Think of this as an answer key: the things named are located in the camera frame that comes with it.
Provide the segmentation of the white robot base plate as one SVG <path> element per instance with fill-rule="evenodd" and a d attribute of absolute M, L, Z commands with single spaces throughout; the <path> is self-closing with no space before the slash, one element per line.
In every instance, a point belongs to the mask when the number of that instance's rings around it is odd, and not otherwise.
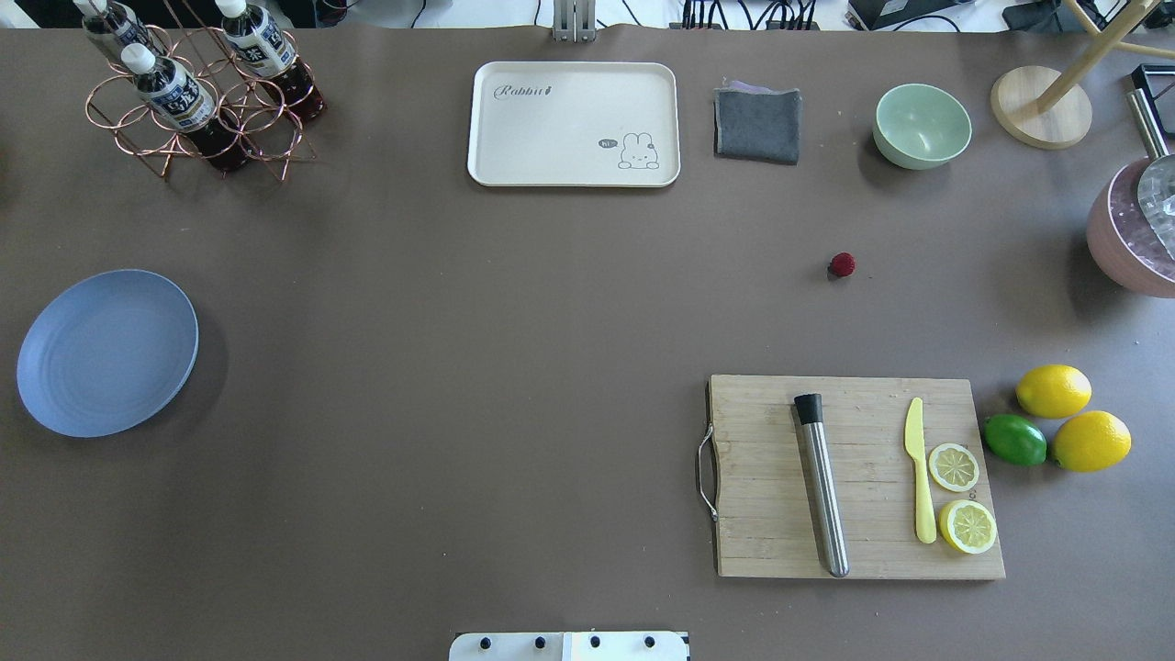
<path fill-rule="evenodd" d="M 689 660 L 689 634 L 672 630 L 465 633 L 449 660 Z"/>

